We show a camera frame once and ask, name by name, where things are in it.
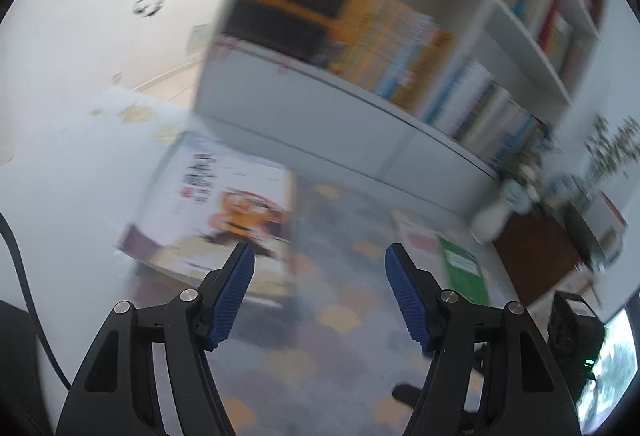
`red book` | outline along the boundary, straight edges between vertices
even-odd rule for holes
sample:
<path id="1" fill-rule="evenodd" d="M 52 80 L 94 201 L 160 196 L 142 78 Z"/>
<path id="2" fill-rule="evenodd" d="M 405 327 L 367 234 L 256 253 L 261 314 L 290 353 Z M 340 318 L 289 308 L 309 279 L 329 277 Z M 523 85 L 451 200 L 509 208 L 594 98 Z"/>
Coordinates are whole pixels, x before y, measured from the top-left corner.
<path id="1" fill-rule="evenodd" d="M 551 29 L 554 24 L 554 18 L 556 16 L 556 12 L 560 9 L 560 2 L 558 0 L 554 0 L 551 4 L 551 8 L 549 9 L 549 13 L 546 15 L 545 24 L 542 26 L 542 30 L 540 31 L 540 36 L 538 37 L 538 44 L 542 50 L 545 50 L 546 43 L 549 40 L 549 36 L 551 35 Z"/>

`green book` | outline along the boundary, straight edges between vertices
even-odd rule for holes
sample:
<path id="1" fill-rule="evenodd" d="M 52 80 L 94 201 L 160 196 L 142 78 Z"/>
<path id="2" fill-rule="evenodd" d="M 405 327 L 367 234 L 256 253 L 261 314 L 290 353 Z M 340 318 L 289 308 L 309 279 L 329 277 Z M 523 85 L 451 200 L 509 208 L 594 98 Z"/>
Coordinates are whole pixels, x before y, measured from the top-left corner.
<path id="1" fill-rule="evenodd" d="M 489 306 L 489 294 L 476 256 L 444 238 L 438 238 L 451 289 L 462 294 L 469 302 Z"/>

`baseboard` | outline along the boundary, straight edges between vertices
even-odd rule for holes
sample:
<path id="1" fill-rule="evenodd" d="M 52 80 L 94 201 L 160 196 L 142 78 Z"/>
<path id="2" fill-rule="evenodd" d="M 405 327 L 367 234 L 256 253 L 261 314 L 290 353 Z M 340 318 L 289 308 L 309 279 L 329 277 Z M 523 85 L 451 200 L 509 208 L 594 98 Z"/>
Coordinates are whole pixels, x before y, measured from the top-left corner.
<path id="1" fill-rule="evenodd" d="M 193 59 L 191 61 L 184 63 L 183 65 L 178 66 L 177 68 L 173 68 L 172 70 L 164 72 L 158 75 L 157 77 L 153 77 L 153 79 L 149 79 L 148 81 L 142 83 L 140 86 L 136 86 L 135 88 L 132 88 L 132 90 L 143 92 L 144 90 L 150 88 L 151 86 L 154 86 L 155 84 L 158 84 L 159 82 L 162 82 L 165 79 L 169 79 L 169 77 L 173 77 L 175 74 L 178 74 L 181 71 L 188 70 L 189 68 L 192 68 L 193 66 L 196 66 L 203 62 L 204 62 L 204 56 L 198 57 L 197 59 Z"/>

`black cable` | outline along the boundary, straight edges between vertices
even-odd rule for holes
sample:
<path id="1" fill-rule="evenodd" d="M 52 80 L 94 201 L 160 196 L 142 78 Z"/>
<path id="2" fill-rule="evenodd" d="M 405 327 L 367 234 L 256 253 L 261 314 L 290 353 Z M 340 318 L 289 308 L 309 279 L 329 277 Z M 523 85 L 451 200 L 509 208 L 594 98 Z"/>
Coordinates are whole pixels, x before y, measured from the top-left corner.
<path id="1" fill-rule="evenodd" d="M 27 311 L 33 321 L 34 328 L 36 333 L 38 334 L 38 339 L 40 339 L 40 343 L 42 344 L 42 348 L 44 352 L 47 354 L 47 358 L 51 363 L 51 367 L 56 372 L 56 375 L 62 382 L 62 385 L 66 387 L 66 390 L 71 389 L 71 384 L 66 379 L 65 373 L 60 368 L 58 361 L 56 360 L 53 351 L 51 351 L 51 346 L 49 346 L 49 341 L 47 340 L 46 335 L 44 334 L 44 330 L 42 329 L 42 324 L 40 324 L 40 318 L 38 318 L 38 314 L 36 312 L 36 307 L 33 304 L 33 297 L 31 296 L 31 289 L 29 288 L 29 283 L 27 281 L 27 275 L 24 273 L 24 265 L 22 264 L 22 256 L 20 255 L 20 248 L 18 248 L 18 242 L 15 240 L 14 233 L 9 226 L 9 223 L 4 219 L 2 213 L 0 212 L 0 235 L 4 238 L 4 242 L 6 243 L 6 247 L 9 249 L 9 254 L 11 259 L 14 262 L 15 273 L 18 276 L 18 282 L 20 283 L 20 290 L 22 291 L 22 296 L 24 297 L 24 303 L 27 305 Z"/>

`white vase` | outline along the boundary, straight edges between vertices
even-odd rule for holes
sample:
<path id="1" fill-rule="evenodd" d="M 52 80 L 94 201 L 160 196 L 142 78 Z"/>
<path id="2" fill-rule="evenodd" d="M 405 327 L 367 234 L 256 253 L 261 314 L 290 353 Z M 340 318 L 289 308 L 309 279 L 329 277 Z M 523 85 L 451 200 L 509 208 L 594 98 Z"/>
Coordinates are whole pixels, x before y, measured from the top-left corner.
<path id="1" fill-rule="evenodd" d="M 471 221 L 471 235 L 481 245 L 494 241 L 500 236 L 512 213 L 512 205 L 500 195 L 495 202 L 476 213 Z"/>

